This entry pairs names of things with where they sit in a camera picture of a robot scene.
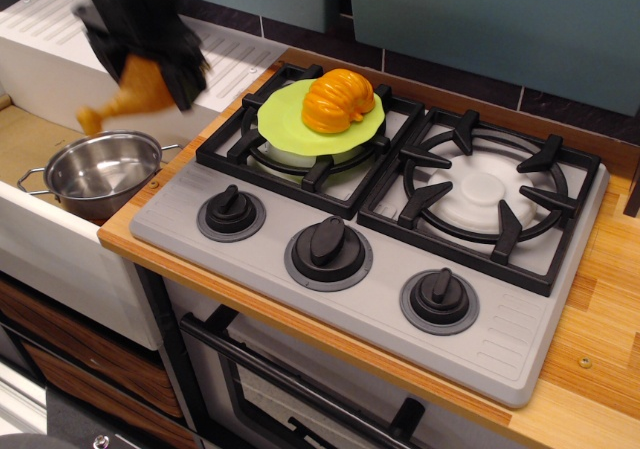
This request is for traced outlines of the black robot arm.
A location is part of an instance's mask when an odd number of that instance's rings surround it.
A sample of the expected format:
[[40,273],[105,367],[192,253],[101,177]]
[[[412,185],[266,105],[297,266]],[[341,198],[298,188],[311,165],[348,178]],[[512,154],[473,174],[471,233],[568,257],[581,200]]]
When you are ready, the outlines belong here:
[[179,17],[180,0],[89,0],[74,8],[99,62],[117,82],[130,55],[159,64],[181,111],[206,88],[201,39]]

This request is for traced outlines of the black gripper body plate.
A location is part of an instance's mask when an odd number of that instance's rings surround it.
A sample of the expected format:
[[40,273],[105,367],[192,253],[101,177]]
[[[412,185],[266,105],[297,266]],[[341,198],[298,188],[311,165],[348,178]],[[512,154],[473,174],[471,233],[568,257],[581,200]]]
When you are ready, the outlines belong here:
[[98,1],[75,6],[73,14],[84,24],[85,34],[102,31],[125,38],[130,44],[129,55],[158,63],[163,58],[204,58],[201,39],[173,8],[165,12],[145,3],[119,5]]

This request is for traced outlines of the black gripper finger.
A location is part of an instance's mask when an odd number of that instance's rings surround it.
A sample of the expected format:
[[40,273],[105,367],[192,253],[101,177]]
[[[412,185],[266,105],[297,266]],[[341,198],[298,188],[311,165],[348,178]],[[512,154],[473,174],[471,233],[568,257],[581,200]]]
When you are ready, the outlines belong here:
[[175,105],[181,112],[189,111],[206,89],[208,64],[203,57],[159,62],[160,72]]
[[120,82],[130,53],[129,42],[102,31],[87,31],[87,40],[98,61],[116,82]]

